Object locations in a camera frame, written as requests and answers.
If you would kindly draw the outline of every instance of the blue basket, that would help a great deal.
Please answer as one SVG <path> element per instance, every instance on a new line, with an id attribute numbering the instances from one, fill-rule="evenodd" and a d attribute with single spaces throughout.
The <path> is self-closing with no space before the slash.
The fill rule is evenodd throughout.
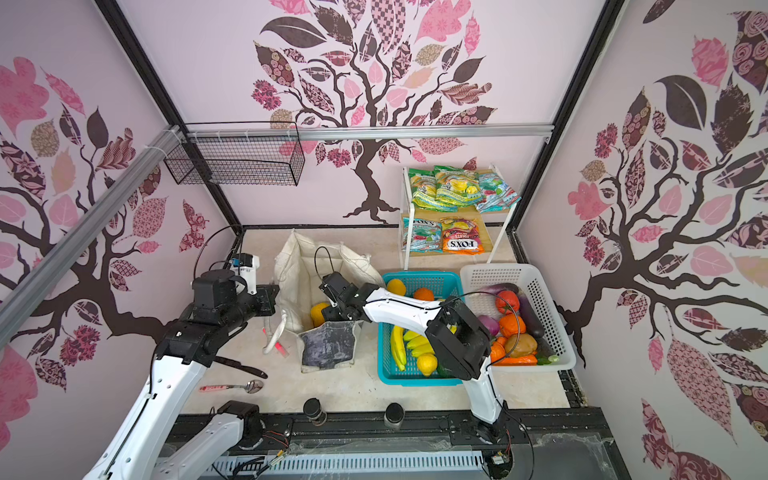
<path id="1" fill-rule="evenodd" d="M 400 279 L 406 285 L 406 295 L 411 296 L 420 288 L 428 288 L 435 298 L 446 298 L 450 295 L 461 295 L 462 279 L 453 272 L 397 272 L 382 275 L 384 283 L 393 279 Z M 416 359 L 410 351 L 406 351 L 406 370 L 401 372 L 397 368 L 395 359 L 392 358 L 392 350 L 389 347 L 389 337 L 392 335 L 392 325 L 379 324 L 379 378 L 387 385 L 402 386 L 453 386 L 462 381 L 455 378 L 441 378 L 437 372 L 430 377 L 424 377 L 416 368 Z"/>

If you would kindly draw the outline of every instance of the metal spoon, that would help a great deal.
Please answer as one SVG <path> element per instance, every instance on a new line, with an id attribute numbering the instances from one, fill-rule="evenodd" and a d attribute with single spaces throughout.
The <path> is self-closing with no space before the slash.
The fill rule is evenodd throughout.
<path id="1" fill-rule="evenodd" d="M 264 383 L 260 380 L 249 380 L 245 385 L 205 385 L 201 386 L 200 392 L 217 392 L 219 390 L 243 389 L 246 393 L 256 393 L 264 388 Z"/>

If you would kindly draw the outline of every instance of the lemon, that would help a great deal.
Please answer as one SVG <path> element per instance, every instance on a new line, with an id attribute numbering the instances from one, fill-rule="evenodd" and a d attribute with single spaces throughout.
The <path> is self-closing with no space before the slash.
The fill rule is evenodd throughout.
<path id="1" fill-rule="evenodd" d="M 420 355 L 419 359 L 416 360 L 416 368 L 419 369 L 422 375 L 430 376 L 437 370 L 437 358 L 431 353 Z"/>
<path id="2" fill-rule="evenodd" d="M 386 289 L 395 295 L 405 296 L 408 289 L 400 279 L 393 278 L 386 284 Z"/>
<path id="3" fill-rule="evenodd" d="M 326 320 L 323 318 L 323 309 L 327 306 L 330 306 L 330 304 L 322 302 L 313 306 L 310 310 L 310 318 L 312 319 L 312 324 L 315 326 L 315 328 L 323 325 L 326 322 Z"/>

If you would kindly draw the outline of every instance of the white plastic basket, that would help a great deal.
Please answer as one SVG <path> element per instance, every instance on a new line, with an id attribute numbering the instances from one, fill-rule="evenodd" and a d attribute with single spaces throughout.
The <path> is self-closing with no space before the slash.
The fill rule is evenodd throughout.
<path id="1" fill-rule="evenodd" d="M 541 272 L 533 265 L 526 263 L 485 263 L 467 265 L 462 268 L 462 289 L 465 293 L 482 290 L 496 283 L 514 283 L 520 291 L 528 296 L 531 306 L 536 312 L 541 326 L 544 327 L 544 338 L 554 353 L 560 357 L 550 365 L 535 366 L 494 366 L 499 372 L 556 372 L 572 369 L 576 365 L 574 353 L 568 334 L 554 307 L 549 290 L 541 278 Z M 491 295 L 468 295 L 464 301 L 475 315 L 489 315 L 499 319 L 502 315 L 496 309 L 496 298 Z"/>

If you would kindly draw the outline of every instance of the potato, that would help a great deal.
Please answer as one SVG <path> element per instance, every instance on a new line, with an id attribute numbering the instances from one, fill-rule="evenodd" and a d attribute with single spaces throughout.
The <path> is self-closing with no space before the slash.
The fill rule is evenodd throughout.
<path id="1" fill-rule="evenodd" d="M 512 335 L 507 340 L 507 343 L 504 345 L 504 350 L 507 353 L 509 353 L 509 351 L 512 350 L 512 347 L 515 346 L 516 339 L 517 339 L 517 335 Z M 512 353 L 510 353 L 509 356 L 512 357 L 513 359 L 517 359 L 522 356 L 530 355 L 537 348 L 538 348 L 538 344 L 536 343 L 535 338 L 528 335 L 527 333 L 521 333 L 520 341 L 518 342 L 518 345 L 515 347 L 514 350 L 512 350 Z"/>

